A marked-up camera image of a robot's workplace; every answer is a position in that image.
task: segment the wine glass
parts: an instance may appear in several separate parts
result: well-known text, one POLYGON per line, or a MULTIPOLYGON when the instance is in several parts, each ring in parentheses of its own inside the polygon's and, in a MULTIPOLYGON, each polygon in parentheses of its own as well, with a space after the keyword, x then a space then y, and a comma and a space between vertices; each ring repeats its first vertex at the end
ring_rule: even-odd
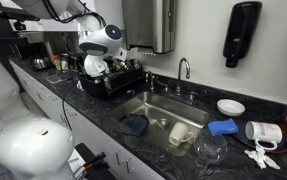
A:
POLYGON ((197 154, 196 165, 207 169, 209 164, 218 164, 227 153, 227 143, 223 135, 212 136, 208 129, 203 129, 194 142, 197 154))

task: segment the kettle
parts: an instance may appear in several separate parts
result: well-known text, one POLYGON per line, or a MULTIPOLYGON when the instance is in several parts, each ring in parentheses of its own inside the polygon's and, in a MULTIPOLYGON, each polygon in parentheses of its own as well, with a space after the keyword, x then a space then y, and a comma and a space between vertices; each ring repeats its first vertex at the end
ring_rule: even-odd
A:
POLYGON ((45 69, 51 65, 51 62, 47 57, 35 58, 33 60, 33 65, 35 66, 36 69, 45 69))

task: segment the white plate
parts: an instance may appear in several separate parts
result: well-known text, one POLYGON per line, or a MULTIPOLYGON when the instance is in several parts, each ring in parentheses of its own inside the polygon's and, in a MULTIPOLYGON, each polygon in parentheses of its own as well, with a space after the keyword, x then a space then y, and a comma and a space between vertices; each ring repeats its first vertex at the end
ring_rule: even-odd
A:
POLYGON ((217 102, 219 111, 227 116, 239 116, 245 111, 245 107, 230 99, 221 99, 217 102))

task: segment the kitchen sink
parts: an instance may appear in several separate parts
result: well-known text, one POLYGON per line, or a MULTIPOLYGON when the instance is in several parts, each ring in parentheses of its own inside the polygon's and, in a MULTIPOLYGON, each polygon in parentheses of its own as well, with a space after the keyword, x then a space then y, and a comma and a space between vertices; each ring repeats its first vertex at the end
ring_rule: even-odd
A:
POLYGON ((109 112, 110 117, 115 120, 128 114, 147 117, 149 126, 141 136, 175 156, 184 156, 187 153, 209 119, 209 114, 205 111, 150 92, 143 92, 109 112), (170 133, 177 122, 185 124, 194 134, 191 140, 178 147, 169 143, 170 133))

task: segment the soap dispenser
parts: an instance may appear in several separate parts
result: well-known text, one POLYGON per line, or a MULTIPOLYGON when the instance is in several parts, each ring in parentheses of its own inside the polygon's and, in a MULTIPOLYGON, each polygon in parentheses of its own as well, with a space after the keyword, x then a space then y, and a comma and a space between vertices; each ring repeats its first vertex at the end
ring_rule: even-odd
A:
POLYGON ((223 50, 226 67, 236 67, 238 60, 247 55, 261 9, 262 3, 257 1, 241 2, 233 6, 223 50))

